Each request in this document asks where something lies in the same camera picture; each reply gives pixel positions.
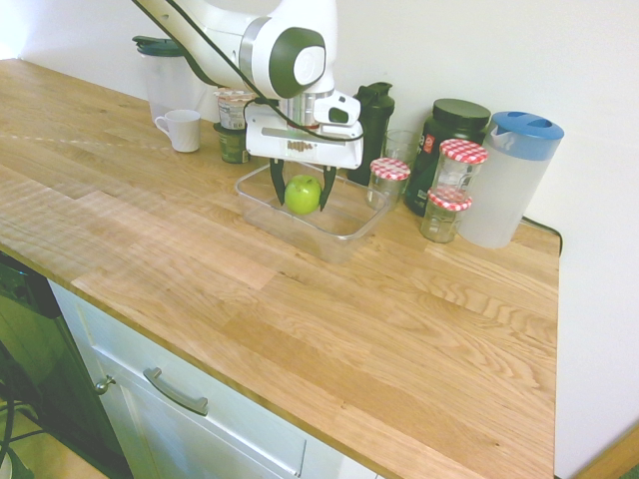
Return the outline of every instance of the green apple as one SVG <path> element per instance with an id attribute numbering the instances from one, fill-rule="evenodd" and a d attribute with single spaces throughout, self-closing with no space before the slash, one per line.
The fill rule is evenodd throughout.
<path id="1" fill-rule="evenodd" d="M 321 184 L 311 175 L 292 177 L 284 192 L 284 203 L 296 215 L 308 215 L 320 205 Z"/>

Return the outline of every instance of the white wall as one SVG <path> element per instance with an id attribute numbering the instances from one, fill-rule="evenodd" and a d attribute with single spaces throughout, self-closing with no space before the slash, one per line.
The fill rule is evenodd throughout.
<path id="1" fill-rule="evenodd" d="M 144 98 L 131 37 L 159 30 L 132 2 L 0 1 L 28 27 L 22 57 Z M 214 3 L 266 13 L 277 0 Z M 454 97 L 566 131 L 527 213 L 566 242 L 556 473 L 567 479 L 639 420 L 639 2 L 338 0 L 338 9 L 337 84 L 353 94 L 392 83 L 392 126 L 421 129 L 435 99 Z"/>

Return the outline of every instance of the metal handle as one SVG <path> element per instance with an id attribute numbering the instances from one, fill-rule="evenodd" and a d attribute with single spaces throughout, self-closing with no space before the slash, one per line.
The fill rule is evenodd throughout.
<path id="1" fill-rule="evenodd" d="M 200 399 L 192 399 L 185 396 L 182 392 L 174 389 L 170 385 L 160 380 L 162 369 L 156 367 L 155 369 L 145 369 L 144 376 L 149 379 L 149 382 L 158 389 L 162 394 L 167 396 L 173 402 L 180 404 L 182 407 L 189 409 L 190 411 L 206 416 L 209 413 L 209 400 L 206 397 Z"/>
<path id="2" fill-rule="evenodd" d="M 110 384 L 115 384 L 115 383 L 116 383 L 116 380 L 113 377 L 111 377 L 109 374 L 107 374 L 106 378 L 96 382 L 96 385 L 93 388 L 93 390 L 96 392 L 96 394 L 101 396 L 102 394 L 104 394 L 105 392 L 109 390 Z"/>

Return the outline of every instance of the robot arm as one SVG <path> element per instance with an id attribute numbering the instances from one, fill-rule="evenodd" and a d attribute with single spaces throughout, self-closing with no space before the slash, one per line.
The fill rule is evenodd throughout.
<path id="1" fill-rule="evenodd" d="M 282 0 L 263 17 L 206 0 L 133 1 L 182 46 L 202 81 L 279 101 L 277 111 L 247 106 L 249 153 L 322 165 L 331 177 L 324 188 L 335 168 L 361 164 L 360 104 L 334 89 L 335 0 Z"/>

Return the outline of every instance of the cabinet knob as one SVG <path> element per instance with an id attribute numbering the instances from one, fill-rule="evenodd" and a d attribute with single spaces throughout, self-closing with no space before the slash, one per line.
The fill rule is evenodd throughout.
<path id="1" fill-rule="evenodd" d="M 110 384 L 115 384 L 115 383 L 116 383 L 116 380 L 113 377 L 111 377 L 109 374 L 107 374 L 106 378 L 96 383 L 93 390 L 96 392 L 96 394 L 101 396 L 102 394 L 104 394 L 105 392 L 109 390 Z"/>

